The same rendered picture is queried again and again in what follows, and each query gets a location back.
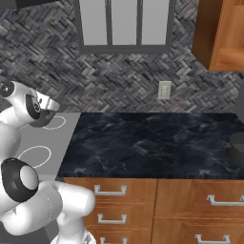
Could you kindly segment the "wooden wall cabinet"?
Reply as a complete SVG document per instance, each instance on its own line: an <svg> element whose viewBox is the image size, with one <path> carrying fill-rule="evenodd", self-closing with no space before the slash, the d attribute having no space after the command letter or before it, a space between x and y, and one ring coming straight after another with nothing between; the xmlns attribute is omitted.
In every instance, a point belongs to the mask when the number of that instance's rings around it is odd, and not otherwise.
<svg viewBox="0 0 244 244"><path fill-rule="evenodd" d="M192 54L208 71L244 71L244 0L199 0Z"/></svg>

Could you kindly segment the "dark grey pot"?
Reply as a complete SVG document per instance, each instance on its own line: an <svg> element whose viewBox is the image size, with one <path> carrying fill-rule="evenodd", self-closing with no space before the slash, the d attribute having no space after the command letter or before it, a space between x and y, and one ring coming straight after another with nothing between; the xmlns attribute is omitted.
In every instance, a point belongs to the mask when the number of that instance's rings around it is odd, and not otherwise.
<svg viewBox="0 0 244 244"><path fill-rule="evenodd" d="M244 132L232 134L228 142L222 142L222 146L229 159L236 166L244 168Z"/></svg>

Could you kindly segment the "grey stove hob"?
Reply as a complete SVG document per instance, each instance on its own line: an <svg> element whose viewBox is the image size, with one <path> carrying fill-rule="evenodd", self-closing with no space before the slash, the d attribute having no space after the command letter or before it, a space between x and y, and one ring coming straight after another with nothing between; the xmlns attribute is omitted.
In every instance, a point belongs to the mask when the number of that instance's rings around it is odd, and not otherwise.
<svg viewBox="0 0 244 244"><path fill-rule="evenodd" d="M21 142L15 157L31 165L41 180L53 181L80 117L79 112L58 112L41 128L23 126Z"/></svg>

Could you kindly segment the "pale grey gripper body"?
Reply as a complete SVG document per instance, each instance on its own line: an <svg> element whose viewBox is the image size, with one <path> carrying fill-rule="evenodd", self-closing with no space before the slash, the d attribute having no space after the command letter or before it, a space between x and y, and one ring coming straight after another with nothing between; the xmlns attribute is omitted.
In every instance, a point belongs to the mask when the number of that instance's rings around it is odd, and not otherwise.
<svg viewBox="0 0 244 244"><path fill-rule="evenodd" d="M60 108L58 102L53 100L50 96L47 96L39 91L36 92L37 101L40 105L40 108L45 111L54 111L57 112Z"/></svg>

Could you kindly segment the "grey framed window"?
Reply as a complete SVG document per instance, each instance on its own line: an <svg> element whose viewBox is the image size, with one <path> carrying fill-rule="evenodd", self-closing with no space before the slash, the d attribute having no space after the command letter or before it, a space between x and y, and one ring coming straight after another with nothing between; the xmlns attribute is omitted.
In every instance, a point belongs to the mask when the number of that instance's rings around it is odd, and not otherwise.
<svg viewBox="0 0 244 244"><path fill-rule="evenodd" d="M166 53L175 0L73 0L82 54Z"/></svg>

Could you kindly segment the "white wall outlet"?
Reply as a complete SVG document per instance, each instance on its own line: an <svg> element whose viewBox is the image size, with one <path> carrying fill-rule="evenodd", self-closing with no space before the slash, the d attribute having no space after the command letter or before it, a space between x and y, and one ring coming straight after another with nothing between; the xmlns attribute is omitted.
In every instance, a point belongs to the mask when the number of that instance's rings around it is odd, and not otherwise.
<svg viewBox="0 0 244 244"><path fill-rule="evenodd" d="M158 98L162 99L169 99L171 96L171 81L160 81L158 87Z"/></svg>

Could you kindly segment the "dark range hood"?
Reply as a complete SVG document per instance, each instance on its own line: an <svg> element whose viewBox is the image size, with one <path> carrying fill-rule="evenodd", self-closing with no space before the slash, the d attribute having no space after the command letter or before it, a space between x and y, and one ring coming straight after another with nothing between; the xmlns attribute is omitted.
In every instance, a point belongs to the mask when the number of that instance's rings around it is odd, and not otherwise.
<svg viewBox="0 0 244 244"><path fill-rule="evenodd" d="M0 10L21 9L42 4L47 4L59 0L0 0Z"/></svg>

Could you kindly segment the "wide wooden drawer front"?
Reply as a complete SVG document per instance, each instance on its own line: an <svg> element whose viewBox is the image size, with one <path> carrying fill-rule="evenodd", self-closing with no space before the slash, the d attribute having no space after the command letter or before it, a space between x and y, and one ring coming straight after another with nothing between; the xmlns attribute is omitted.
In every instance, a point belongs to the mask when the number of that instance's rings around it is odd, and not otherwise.
<svg viewBox="0 0 244 244"><path fill-rule="evenodd" d="M154 216L157 218L237 218L244 217L244 207L212 206L216 201L239 200L244 195L244 180L159 179Z"/></svg>
<svg viewBox="0 0 244 244"><path fill-rule="evenodd" d="M231 244L244 244L244 223L231 219L156 218L152 244L197 244L196 234L202 234L203 240L222 240L227 234Z"/></svg>

